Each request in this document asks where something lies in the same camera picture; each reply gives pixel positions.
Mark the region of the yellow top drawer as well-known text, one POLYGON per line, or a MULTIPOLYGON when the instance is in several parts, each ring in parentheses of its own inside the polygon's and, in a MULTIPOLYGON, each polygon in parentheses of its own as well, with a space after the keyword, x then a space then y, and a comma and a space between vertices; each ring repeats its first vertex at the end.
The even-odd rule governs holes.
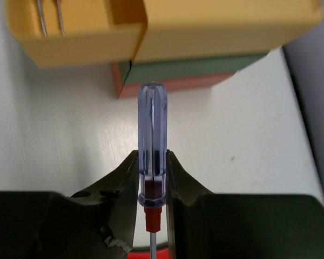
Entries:
POLYGON ((65 35, 56 1, 42 1, 45 37, 36 1, 5 1, 6 24, 40 68, 132 59, 146 29, 143 1, 61 1, 65 35))

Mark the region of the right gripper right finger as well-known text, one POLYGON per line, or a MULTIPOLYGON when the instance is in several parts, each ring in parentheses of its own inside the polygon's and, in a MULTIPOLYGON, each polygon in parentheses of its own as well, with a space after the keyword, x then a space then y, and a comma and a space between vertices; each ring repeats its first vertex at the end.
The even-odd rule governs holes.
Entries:
POLYGON ((167 152, 170 258, 324 258, 324 207, 313 196, 216 194, 167 152))

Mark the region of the large blue handle screwdriver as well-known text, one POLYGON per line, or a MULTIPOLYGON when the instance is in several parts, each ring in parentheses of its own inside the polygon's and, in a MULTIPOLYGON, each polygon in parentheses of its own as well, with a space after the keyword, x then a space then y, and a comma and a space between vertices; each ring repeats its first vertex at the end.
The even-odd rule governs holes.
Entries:
POLYGON ((143 84, 138 94, 138 169, 150 258, 157 258, 156 233, 166 203, 167 90, 162 83, 143 84))

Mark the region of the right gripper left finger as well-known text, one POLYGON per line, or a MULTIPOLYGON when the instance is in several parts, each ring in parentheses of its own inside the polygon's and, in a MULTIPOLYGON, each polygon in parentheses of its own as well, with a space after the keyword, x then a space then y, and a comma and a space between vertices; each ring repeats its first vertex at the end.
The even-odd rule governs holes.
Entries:
POLYGON ((127 258, 133 247, 138 153, 70 197, 0 191, 0 258, 127 258))

